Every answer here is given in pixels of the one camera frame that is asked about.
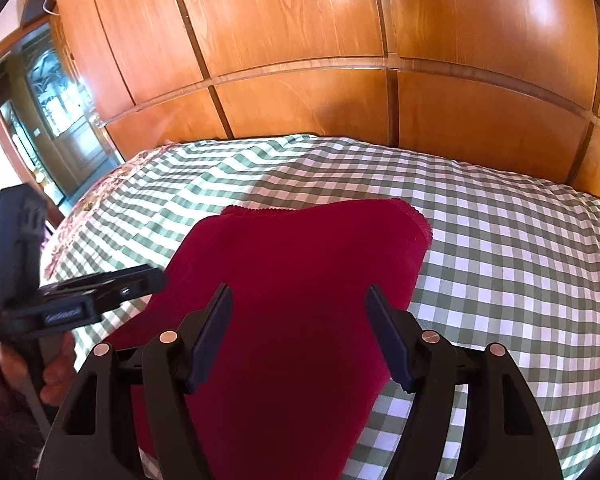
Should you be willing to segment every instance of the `doorway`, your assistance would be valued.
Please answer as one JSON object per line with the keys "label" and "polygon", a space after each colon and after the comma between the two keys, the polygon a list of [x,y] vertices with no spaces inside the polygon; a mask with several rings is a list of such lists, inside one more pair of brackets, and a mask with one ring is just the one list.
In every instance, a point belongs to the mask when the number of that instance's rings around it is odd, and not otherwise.
{"label": "doorway", "polygon": [[44,23],[0,58],[0,113],[25,165],[67,215],[122,158],[52,32]]}

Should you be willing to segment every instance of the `hand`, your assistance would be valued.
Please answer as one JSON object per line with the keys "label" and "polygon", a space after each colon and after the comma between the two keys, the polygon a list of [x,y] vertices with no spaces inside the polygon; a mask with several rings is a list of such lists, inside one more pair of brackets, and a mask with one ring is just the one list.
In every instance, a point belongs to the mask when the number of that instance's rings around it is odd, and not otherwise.
{"label": "hand", "polygon": [[[40,400],[59,406],[75,377],[75,340],[64,334],[60,355],[43,372],[45,386]],[[13,458],[23,479],[33,479],[33,465],[44,445],[42,434],[24,396],[19,393],[29,371],[22,357],[8,344],[0,343],[0,445]]]}
{"label": "hand", "polygon": [[[40,400],[50,406],[60,406],[76,372],[75,339],[71,332],[62,336],[60,355],[47,365],[42,375],[45,386],[40,391]],[[0,343],[0,371],[9,387],[19,392],[27,379],[28,371],[24,359],[8,344]]]}

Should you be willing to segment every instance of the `hair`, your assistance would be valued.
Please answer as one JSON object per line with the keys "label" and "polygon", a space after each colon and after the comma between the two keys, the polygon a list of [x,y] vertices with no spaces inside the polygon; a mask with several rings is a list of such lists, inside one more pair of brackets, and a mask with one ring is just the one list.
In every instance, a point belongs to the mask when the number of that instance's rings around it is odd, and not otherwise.
{"label": "hair", "polygon": [[0,434],[0,480],[34,480],[34,464],[42,449],[42,435],[28,421],[3,419]]}

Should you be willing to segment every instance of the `checkered fabric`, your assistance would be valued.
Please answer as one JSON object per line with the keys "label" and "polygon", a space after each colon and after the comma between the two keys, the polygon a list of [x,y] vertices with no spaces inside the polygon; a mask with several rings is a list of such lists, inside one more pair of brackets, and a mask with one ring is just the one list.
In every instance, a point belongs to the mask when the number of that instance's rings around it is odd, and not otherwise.
{"label": "checkered fabric", "polygon": [[[453,344],[507,346],[542,409],[565,478],[576,478],[600,449],[600,200],[570,187],[350,139],[175,145],[103,201],[53,280],[142,263],[165,267],[197,221],[232,204],[304,208],[394,196],[433,228],[410,311]],[[78,359],[141,308],[125,304],[78,330]],[[466,392],[456,391],[439,478],[454,472]],[[387,384],[342,480],[382,478],[411,399]]]}

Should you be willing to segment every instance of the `door frame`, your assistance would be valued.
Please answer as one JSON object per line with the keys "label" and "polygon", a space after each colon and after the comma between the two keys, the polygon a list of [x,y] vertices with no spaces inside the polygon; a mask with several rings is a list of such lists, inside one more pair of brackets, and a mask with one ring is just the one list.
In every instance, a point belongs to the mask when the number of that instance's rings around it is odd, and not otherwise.
{"label": "door frame", "polygon": [[[37,28],[41,27],[45,23],[48,23],[48,17],[43,16],[42,18],[35,20],[30,23],[26,27],[18,28],[14,30],[11,34],[9,34],[6,38],[4,38],[0,42],[0,58],[4,56],[14,44],[24,38],[27,34],[32,33]],[[47,220],[54,227],[57,228],[62,220],[64,220],[64,215],[60,212],[56,204],[52,202],[52,200],[45,194],[42,186],[37,183],[36,179],[33,177],[29,168],[25,165],[24,161],[20,158],[20,153],[16,148],[16,145],[13,143],[11,139],[11,135],[9,130],[7,129],[6,124],[2,118],[2,114],[0,113],[0,146],[4,151],[4,154],[7,156],[8,161],[11,163],[11,166],[15,170],[16,174],[20,178],[23,183],[31,185],[37,192],[40,193],[46,200],[47,205]]]}

